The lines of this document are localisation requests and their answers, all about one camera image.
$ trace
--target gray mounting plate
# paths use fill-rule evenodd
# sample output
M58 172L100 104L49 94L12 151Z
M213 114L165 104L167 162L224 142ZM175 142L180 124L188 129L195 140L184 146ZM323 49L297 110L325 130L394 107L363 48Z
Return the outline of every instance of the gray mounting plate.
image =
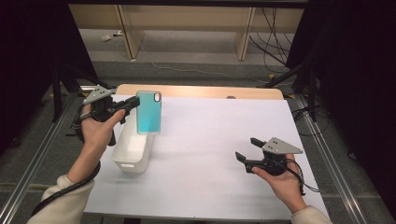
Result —
M264 145L264 147L262 147L262 150L271 152L274 154L301 154L304 152L302 149L297 148L297 147L295 147L287 142L284 142L276 137L271 138Z
M111 95L111 90L105 89L99 85L95 87L93 91L87 96L87 98L82 102L84 105L89 105L92 102L98 101L102 98Z

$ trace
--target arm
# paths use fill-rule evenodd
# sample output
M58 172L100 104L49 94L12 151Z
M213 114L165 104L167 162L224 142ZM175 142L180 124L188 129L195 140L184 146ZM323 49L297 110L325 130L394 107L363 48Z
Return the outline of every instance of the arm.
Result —
M294 160L294 156L287 155L287 159ZM288 166L298 174L295 164L289 162ZM287 171L283 175L273 176L258 167L253 167L251 171L267 181L276 197L289 208L292 223L331 223L318 209L306 205L300 193L300 183L292 173Z
M85 106L84 111L89 110L91 107ZM106 122L98 122L91 118L81 122L84 146L67 175L59 177L57 185L47 189L42 200L87 178L93 172L106 150L113 127L123 118L124 114L125 110L120 110ZM79 223L92 188L93 181L63 195L31 217L28 223Z

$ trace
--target hand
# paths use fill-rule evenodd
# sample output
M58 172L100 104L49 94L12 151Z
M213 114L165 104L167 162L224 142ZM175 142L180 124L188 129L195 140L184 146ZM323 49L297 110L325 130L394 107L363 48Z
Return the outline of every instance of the hand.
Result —
M87 105L83 108L83 113L90 110L91 106ZM84 119L81 122L84 146L67 173L67 178L70 181L77 183L92 174L110 142L114 126L124 115L125 110L119 110L106 122L99 122L92 118Z
M291 154L286 155L286 158L294 160L294 156ZM288 167L296 174L299 173L295 164L288 162ZM293 214L307 207L300 192L300 182L291 172L286 171L283 175L273 176L258 167L253 167L251 171L270 184L276 197L282 201Z

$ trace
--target table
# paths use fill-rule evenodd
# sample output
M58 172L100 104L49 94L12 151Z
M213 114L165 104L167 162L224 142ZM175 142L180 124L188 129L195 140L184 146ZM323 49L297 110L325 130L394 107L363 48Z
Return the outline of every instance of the table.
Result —
M237 150L258 160L262 153L249 137L268 140L271 134L302 147L280 91L121 85L114 99L125 99L137 90L163 93L163 127L155 136L148 169L139 175L123 173L111 160L109 147L86 213L192 220L290 219L290 211L269 185L246 174L234 155ZM221 99L229 95L237 99ZM115 134L120 134L120 125ZM306 183L317 187L305 154L296 155L296 160ZM307 203L327 214L320 194L305 192Z

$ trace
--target aluminum rail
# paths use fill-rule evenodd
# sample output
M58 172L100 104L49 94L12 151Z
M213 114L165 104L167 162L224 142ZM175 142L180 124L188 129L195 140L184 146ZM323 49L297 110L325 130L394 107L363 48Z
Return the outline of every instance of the aluminum rail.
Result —
M297 94L296 98L300 108L304 108L307 106L306 101L301 94ZM304 112L304 120L309 128L309 131L314 136L314 140L318 146L319 152L329 170L330 175L332 176L332 181L337 187L338 193L340 194L341 199L343 200L346 206L346 210L348 211L353 223L368 223L366 217L361 211L361 206L354 197L352 190L350 189L346 179L343 176L342 171L340 170L340 167L338 166L334 156L332 155L332 152L327 146L326 141L320 132L320 128L311 119L307 111Z
M41 164L43 163L44 159L47 156L47 153L49 152L50 146L54 138L56 137L59 128L64 123L65 114L67 113L70 105L74 102L76 98L76 93L69 93L69 95L66 96L63 112L61 113L60 117L57 119L56 122L52 122L46 136L44 137L40 147L33 156L31 162L29 163L29 166L26 168L20 182L17 184L16 188L3 206L0 214L0 223L8 224L11 222L12 218L14 218L15 213L17 212L19 206L21 205L23 197L26 194L26 191L29 189L30 184L34 180L35 175L37 174Z

